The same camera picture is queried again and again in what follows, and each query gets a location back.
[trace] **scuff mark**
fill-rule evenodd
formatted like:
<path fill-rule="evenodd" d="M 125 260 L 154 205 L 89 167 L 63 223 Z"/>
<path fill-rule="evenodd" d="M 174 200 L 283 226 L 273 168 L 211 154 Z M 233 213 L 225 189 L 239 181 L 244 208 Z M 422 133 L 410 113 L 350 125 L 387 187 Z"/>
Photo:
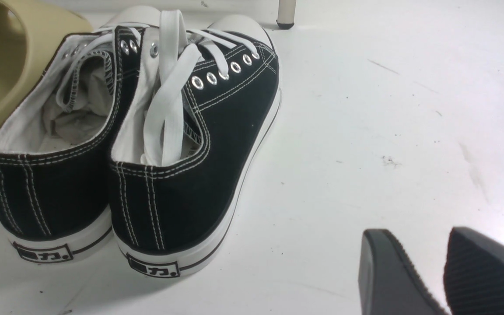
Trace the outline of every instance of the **scuff mark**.
<path fill-rule="evenodd" d="M 472 154 L 470 154 L 470 151 L 464 145 L 463 143 L 459 143 L 460 149 L 462 150 L 462 156 L 464 156 L 464 160 L 468 162 L 469 167 L 468 167 L 468 174 L 470 176 L 470 180 L 474 184 L 474 187 L 478 188 L 484 197 L 484 199 L 487 201 L 487 203 L 490 203 L 490 199 L 488 198 L 487 194 L 487 189 L 486 189 L 486 184 L 483 181 L 482 173 L 480 172 L 480 169 L 477 167 L 477 165 L 474 163 L 474 158 L 472 157 Z"/>
<path fill-rule="evenodd" d="M 386 66 L 383 66 L 382 64 L 379 64 L 379 63 L 378 63 L 378 62 L 376 62 L 376 61 L 372 61 L 372 60 L 370 60 L 370 59 L 367 59 L 367 60 L 368 60 L 369 62 L 373 63 L 373 64 L 376 64 L 377 66 L 381 67 L 382 69 L 385 69 L 385 70 L 388 70 L 388 71 L 390 71 L 390 72 L 392 72 L 392 73 L 394 73 L 394 74 L 400 75 L 398 72 L 396 72 L 396 71 L 394 71 L 394 70 L 392 70 L 392 69 L 390 69 L 390 68 L 387 68 Z"/>
<path fill-rule="evenodd" d="M 69 306 L 72 305 L 75 300 L 79 297 L 81 292 L 87 287 L 87 285 L 90 283 L 92 277 L 94 277 L 97 273 L 98 269 L 95 269 L 93 273 L 90 275 L 90 277 L 87 278 L 87 281 L 78 289 L 78 291 L 75 293 L 75 295 L 68 301 L 66 306 L 62 308 L 62 310 L 58 313 L 58 315 L 65 315 L 71 313 L 73 310 L 69 309 Z"/>
<path fill-rule="evenodd" d="M 421 84 L 421 83 L 417 82 L 416 80 L 413 83 L 415 83 L 415 84 L 419 85 L 420 87 L 425 88 L 426 90 L 431 91 L 431 92 L 433 92 L 435 94 L 440 94 L 439 92 L 433 90 L 432 88 L 430 88 L 430 87 L 428 87 L 428 86 L 426 86 L 424 84 Z"/>
<path fill-rule="evenodd" d="M 382 163 L 384 164 L 385 167 L 388 166 L 388 165 L 393 165 L 394 168 L 402 165 L 402 163 L 395 162 L 394 159 L 391 156 L 388 156 L 388 157 L 382 156 Z"/>
<path fill-rule="evenodd" d="M 335 295 L 336 297 L 342 297 L 342 298 L 349 299 L 349 297 L 347 297 L 346 295 L 342 295 L 340 293 L 337 293 L 337 292 L 334 292 L 334 291 L 331 291 L 328 289 L 323 289 L 322 287 L 315 287 L 314 285 L 310 285 L 310 284 L 306 284 L 306 283 L 297 283 L 297 282 L 285 282 L 285 283 L 290 284 L 290 285 L 295 285 L 297 287 L 304 287 L 304 288 L 310 289 L 312 291 L 317 291 L 320 293 L 326 293 L 326 294 L 330 294 L 330 295 Z"/>

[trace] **chair leg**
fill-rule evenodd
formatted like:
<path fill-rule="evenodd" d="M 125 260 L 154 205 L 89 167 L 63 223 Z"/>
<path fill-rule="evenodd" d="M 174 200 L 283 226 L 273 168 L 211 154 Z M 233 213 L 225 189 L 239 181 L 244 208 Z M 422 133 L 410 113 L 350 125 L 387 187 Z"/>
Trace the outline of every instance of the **chair leg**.
<path fill-rule="evenodd" d="M 277 15 L 277 24 L 282 30 L 288 30 L 294 25 L 294 9 L 297 0 L 280 0 L 280 11 Z"/>

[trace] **white rubber sole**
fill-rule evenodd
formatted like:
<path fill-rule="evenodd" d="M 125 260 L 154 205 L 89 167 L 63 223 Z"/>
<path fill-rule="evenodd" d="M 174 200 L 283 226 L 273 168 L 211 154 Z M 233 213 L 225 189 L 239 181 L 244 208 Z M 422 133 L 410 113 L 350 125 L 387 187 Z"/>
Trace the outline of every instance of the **white rubber sole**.
<path fill-rule="evenodd" d="M 107 207 L 81 231 L 52 241 L 27 241 L 7 232 L 19 257 L 30 263 L 69 263 L 79 261 L 101 249 L 112 238 L 112 215 Z"/>
<path fill-rule="evenodd" d="M 242 184 L 244 183 L 250 164 L 254 160 L 254 156 L 256 156 L 256 152 L 262 144 L 262 141 L 266 138 L 280 106 L 281 89 L 278 88 L 272 107 L 264 120 L 264 124 L 260 128 L 256 142 L 254 142 L 252 151 L 250 151 L 251 153 L 244 165 L 243 172 L 240 174 L 240 178 L 238 178 L 238 183 L 236 185 L 236 190 L 234 190 L 235 193 L 232 197 L 231 204 L 216 229 L 198 245 L 169 255 L 148 255 L 140 253 L 131 249 L 131 247 L 124 243 L 120 238 L 116 238 L 120 251 L 122 251 L 122 254 L 124 254 L 126 259 L 128 259 L 128 263 L 132 269 L 135 269 L 139 273 L 143 273 L 149 277 L 175 278 L 196 273 L 214 259 L 222 241 L 224 240 L 224 237 L 227 235 L 228 228 L 231 225 L 232 217 L 238 203 L 238 196 L 240 196 L 240 190 L 242 189 Z"/>

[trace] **white toe cap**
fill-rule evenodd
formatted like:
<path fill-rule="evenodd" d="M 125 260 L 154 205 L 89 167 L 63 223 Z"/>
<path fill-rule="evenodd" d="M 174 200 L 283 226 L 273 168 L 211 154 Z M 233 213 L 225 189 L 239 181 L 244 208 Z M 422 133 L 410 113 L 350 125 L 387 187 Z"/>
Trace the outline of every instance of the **white toe cap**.
<path fill-rule="evenodd" d="M 264 28 L 248 16 L 239 14 L 229 15 L 213 23 L 209 26 L 209 28 L 226 32 L 239 32 L 258 40 L 259 42 L 263 42 L 268 47 L 272 46 L 270 38 L 264 31 Z"/>

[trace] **textured sole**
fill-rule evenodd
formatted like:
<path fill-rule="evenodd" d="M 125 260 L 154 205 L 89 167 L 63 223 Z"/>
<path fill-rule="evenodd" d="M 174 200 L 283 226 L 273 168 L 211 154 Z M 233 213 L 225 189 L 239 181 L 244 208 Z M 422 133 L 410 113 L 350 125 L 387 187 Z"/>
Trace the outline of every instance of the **textured sole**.
<path fill-rule="evenodd" d="M 452 229 L 444 289 L 453 315 L 504 314 L 504 246 L 467 227 Z"/>
<path fill-rule="evenodd" d="M 363 233 L 359 269 L 363 315 L 445 315 L 404 248 L 388 230 Z"/>
<path fill-rule="evenodd" d="M 224 218 L 211 235 L 194 247 L 169 255 L 148 255 L 134 251 L 120 238 L 116 238 L 122 254 L 124 254 L 126 259 L 128 259 L 128 263 L 132 269 L 149 277 L 175 278 L 196 273 L 214 259 L 222 241 L 227 235 L 228 228 L 231 225 L 236 205 L 238 203 L 238 196 L 240 196 L 242 184 L 246 178 L 246 173 L 248 173 L 248 169 L 254 160 L 254 156 L 258 152 L 258 148 L 260 148 L 264 138 L 266 138 L 266 135 L 276 118 L 277 112 L 280 109 L 280 105 L 281 90 L 278 89 L 272 107 L 264 120 L 264 124 L 260 128 L 256 142 L 254 142 L 252 151 L 250 151 L 251 153 L 244 165 L 243 172 L 238 179 L 230 206 L 228 207 Z"/>
<path fill-rule="evenodd" d="M 28 241 L 7 233 L 19 257 L 30 263 L 70 263 L 92 255 L 112 238 L 110 208 L 81 231 L 52 241 Z"/>

